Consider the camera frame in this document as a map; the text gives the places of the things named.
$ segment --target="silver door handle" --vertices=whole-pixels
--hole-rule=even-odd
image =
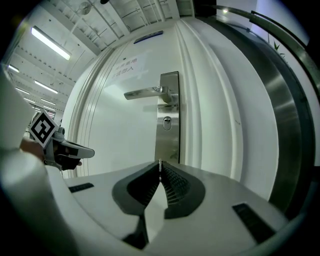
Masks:
[[[124,97],[127,100],[134,100],[159,96],[154,159],[179,163],[180,88],[178,71],[161,74],[159,85],[126,92]]]
[[[173,101],[168,86],[157,86],[141,90],[133,90],[124,94],[124,97],[127,100],[141,99],[154,96],[160,96],[163,99],[163,101],[168,104],[170,104]]]

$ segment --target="ceiling beam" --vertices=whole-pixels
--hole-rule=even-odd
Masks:
[[[166,21],[166,17],[165,17],[165,14],[164,14],[164,10],[162,10],[162,7],[161,7],[161,4],[160,4],[159,0],[154,0],[154,3],[155,3],[155,7],[158,10],[158,13],[160,15],[161,21],[165,22]]]
[[[153,11],[153,14],[154,14],[154,17],[155,17],[156,22],[159,22],[158,17],[157,17],[157,14],[156,14],[156,11],[155,11],[155,8],[154,8],[154,6],[153,6],[152,3],[151,3],[151,0],[148,0],[148,1],[149,1],[149,4],[150,4],[151,8],[152,8],[152,11]]]
[[[61,11],[55,8],[48,1],[42,1],[39,6],[46,10],[54,19],[56,19],[62,26],[64,26],[68,31],[72,31],[75,26],[71,20],[69,20]],[[72,37],[78,44],[84,46],[84,48],[93,53],[94,55],[99,55],[101,50],[79,29],[75,28],[72,33]]]
[[[106,20],[106,18],[101,14],[101,12],[97,9],[97,7],[90,1],[88,0],[88,2],[91,4],[92,8],[98,13],[98,15],[103,19],[103,21],[105,22],[106,26],[108,27],[109,30],[111,30],[111,32],[114,34],[114,36],[119,39],[119,36],[117,35],[117,33],[114,31],[114,29],[110,26],[109,22]]]
[[[146,17],[146,14],[145,14],[144,9],[142,8],[142,6],[140,5],[140,3],[139,3],[138,0],[135,0],[135,1],[136,1],[136,3],[138,4],[138,6],[139,6],[139,8],[140,8],[140,11],[141,11],[141,13],[142,13],[142,16],[143,16],[143,18],[145,19],[145,22],[146,22],[148,25],[150,25],[150,22],[149,22],[149,20],[148,20],[147,17]]]
[[[113,7],[111,2],[107,2],[106,4],[103,5],[108,14],[113,18],[115,23],[118,25],[119,29],[122,31],[124,35],[129,35],[130,31],[122,18],[119,16],[117,10]]]
[[[101,42],[103,42],[104,45],[105,45],[106,47],[108,47],[108,45],[106,44],[106,42],[101,39],[101,37],[98,35],[98,33],[97,33],[94,29],[92,29],[92,27],[90,27],[90,26],[87,24],[87,22],[83,19],[83,15],[81,15],[81,14],[77,13],[76,11],[74,11],[74,10],[72,9],[72,7],[69,5],[69,3],[66,2],[65,0],[62,0],[62,2],[70,9],[71,12],[73,12],[73,18],[72,18],[72,19],[74,19],[74,17],[77,17],[78,19],[81,20],[82,23],[84,23],[84,24],[87,26],[87,29],[86,29],[85,31],[90,30],[91,33],[95,34],[96,38],[95,38],[94,40],[92,40],[92,42],[95,42],[95,40],[100,39]]]
[[[169,4],[169,9],[172,15],[172,19],[174,20],[179,20],[180,19],[180,14],[179,14],[179,9],[177,6],[177,1],[176,0],[167,0]]]
[[[21,48],[16,47],[13,53],[18,55],[19,57],[25,59],[27,62],[35,65],[37,68],[46,72],[51,77],[55,77],[56,79],[63,82],[64,84],[70,85],[72,87],[75,85],[74,81],[68,79],[67,77],[63,76],[62,74],[59,74],[58,72],[57,72],[57,74],[55,74],[55,71],[53,68],[50,68],[47,65],[45,65],[43,62],[38,61],[36,58],[34,58],[32,55],[28,54],[27,52],[25,52]]]

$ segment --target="white wall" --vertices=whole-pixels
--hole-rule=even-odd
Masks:
[[[243,130],[240,182],[268,200],[278,168],[278,131],[269,95],[254,67],[223,34],[200,20],[188,20],[221,62],[233,88]]]
[[[85,81],[86,81],[89,73],[91,72],[91,70],[93,69],[93,67],[97,61],[98,61],[98,58],[96,58],[96,60],[78,78],[78,80],[76,81],[76,83],[72,89],[72,92],[69,96],[68,102],[66,103],[64,113],[63,113],[62,124],[61,124],[61,126],[64,127],[64,129],[65,129],[65,138],[68,138],[71,118],[72,118],[73,112],[75,110],[75,105],[76,105],[77,99],[79,97],[80,91],[81,91],[82,87],[84,86]]]
[[[18,149],[35,111],[15,89],[2,68],[0,85],[0,148]]]
[[[128,129],[129,125],[136,127],[137,120],[132,124],[126,122],[122,125],[123,127],[118,128],[121,120],[117,120],[121,118],[121,115],[114,115],[114,113],[120,111],[120,108],[116,107],[115,103],[110,105],[112,102],[110,97],[117,98],[116,103],[119,104],[124,99],[123,93],[133,90],[135,83],[139,89],[156,85],[159,83],[161,73],[178,70],[181,93],[181,163],[240,180],[239,172],[241,172],[243,154],[242,127],[239,125],[241,123],[239,111],[228,76],[214,53],[211,54],[211,52],[208,55],[208,49],[203,46],[187,24],[182,21],[177,21],[177,24],[171,21],[163,23],[164,26],[168,26],[166,24],[171,24],[171,29],[169,31],[168,28],[163,27],[164,34],[162,36],[151,38],[144,43],[121,45],[103,63],[103,68],[92,83],[87,99],[83,100],[85,106],[80,119],[77,139],[77,143],[93,148],[96,155],[92,159],[83,161],[83,166],[79,170],[77,169],[79,176],[88,175],[88,171],[90,174],[107,170],[115,171],[124,168],[125,164],[130,166],[141,163],[135,162],[142,159],[142,157],[139,159],[136,157],[136,151],[137,149],[141,150],[141,147],[137,146],[128,150],[126,145],[129,145],[128,142],[132,141],[132,138],[137,140],[136,137],[142,129],[134,130],[135,137],[131,136],[130,140],[126,142],[119,131]],[[160,29],[159,24],[148,27],[153,27],[155,31]],[[146,52],[146,48],[140,49],[142,45],[151,41],[155,41],[155,43],[149,47],[150,51]],[[140,54],[147,53],[148,56],[151,56],[151,59],[147,59],[149,64],[146,64],[148,71],[141,74],[137,81],[131,78],[131,87],[129,87],[130,83],[125,85],[123,82],[110,84],[107,79],[113,65],[123,61],[123,58],[129,59],[133,54],[139,54],[136,52],[137,49],[140,50]],[[179,70],[178,66],[172,66],[176,61],[181,61],[182,70]],[[132,102],[138,103],[141,102],[141,99]],[[127,105],[129,103],[132,104],[131,101],[123,102]],[[69,104],[68,102],[67,105],[71,109],[66,109],[63,123],[68,120],[66,114],[72,114],[75,103]],[[113,115],[111,113],[110,115],[114,116],[113,122],[107,114],[112,110]],[[129,112],[131,108],[125,107],[123,110]],[[106,147],[111,147],[109,157],[112,161],[106,162]],[[149,156],[151,152],[154,159],[154,147],[147,150],[148,154],[145,155]]]
[[[251,11],[256,10],[257,0],[217,0],[216,4],[218,6],[232,7],[250,13]],[[252,26],[252,23],[249,22],[248,18],[242,17],[240,15],[231,12],[224,13],[222,10],[216,10],[216,14],[222,20],[234,21],[249,29]]]
[[[288,10],[278,0],[258,0],[256,11],[279,22],[287,29],[289,29],[291,32],[293,32],[305,44],[308,44],[310,38],[306,31],[303,29],[303,27],[294,17],[294,15],[290,12],[290,10]],[[262,28],[256,25],[252,25],[251,30],[264,40],[268,41],[268,33],[264,31]],[[278,52],[285,54],[285,61],[295,73],[304,90],[313,117],[315,131],[316,145],[314,164],[316,166],[320,166],[320,105],[315,91],[306,72],[303,70],[296,58],[289,52],[289,50],[286,49],[277,39],[275,39],[271,35],[269,36],[269,42],[272,45],[272,47],[274,47],[274,42],[276,43],[276,45],[280,45]]]

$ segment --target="fluorescent light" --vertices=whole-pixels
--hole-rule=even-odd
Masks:
[[[30,99],[27,99],[27,98],[24,98],[26,101],[28,102],[32,102],[32,103],[35,103],[34,101],[30,100]]]
[[[49,110],[46,110],[46,109],[45,109],[44,111],[47,112],[48,115],[53,115],[52,113],[49,112]]]
[[[50,87],[45,86],[44,84],[42,84],[42,83],[40,83],[40,82],[38,82],[38,81],[36,81],[36,80],[34,80],[34,82],[35,82],[38,86],[41,86],[41,87],[46,88],[47,90],[49,90],[49,91],[51,91],[51,92],[53,92],[53,93],[55,93],[55,94],[58,94],[58,92],[57,92],[56,90],[51,89]]]
[[[17,69],[14,66],[8,65],[8,68],[14,70],[15,72],[18,72],[18,73],[20,72],[19,69]]]
[[[25,93],[25,94],[30,94],[29,92],[27,92],[27,91],[24,91],[24,90],[21,90],[21,89],[19,89],[18,87],[16,87],[16,89],[18,90],[18,91],[20,91],[20,92],[23,92],[23,93]]]
[[[48,112],[48,110],[45,110],[45,112],[46,112],[50,117],[52,117],[52,118],[54,118],[54,117],[55,117],[55,116],[54,116],[54,114],[49,113],[49,112]]]
[[[56,105],[55,103],[52,103],[52,102],[50,102],[50,101],[47,101],[47,100],[45,100],[45,99],[41,99],[42,101],[44,101],[44,102],[47,102],[47,103],[50,103],[50,104],[52,104],[52,105]]]
[[[56,111],[55,109],[51,108],[51,107],[47,107],[47,106],[43,106],[44,108],[48,109],[48,110],[52,110],[52,111]]]
[[[66,53],[61,46],[58,46],[58,43],[56,43],[50,36],[45,34],[43,31],[41,31],[38,27],[34,26],[31,28],[31,34],[34,35],[36,38],[38,38],[41,42],[43,42],[45,45],[49,46],[52,50],[54,50],[57,54],[64,57],[67,61],[70,59],[70,55]]]

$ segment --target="door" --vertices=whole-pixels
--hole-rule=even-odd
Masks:
[[[166,134],[159,134],[157,125],[173,131],[179,120],[177,115],[161,111],[158,121],[158,103],[166,101],[168,94],[157,90],[168,89],[166,86],[170,87],[170,81],[178,79],[181,69],[173,27],[139,43],[129,42],[109,73],[95,107],[88,145],[95,150],[95,157],[89,159],[89,175],[153,162],[159,150],[164,151]],[[155,96],[144,97],[147,92],[144,89],[153,90]],[[128,97],[134,91],[141,91],[143,97]],[[172,143],[179,146],[179,140]],[[175,150],[167,157],[178,159],[179,152]]]

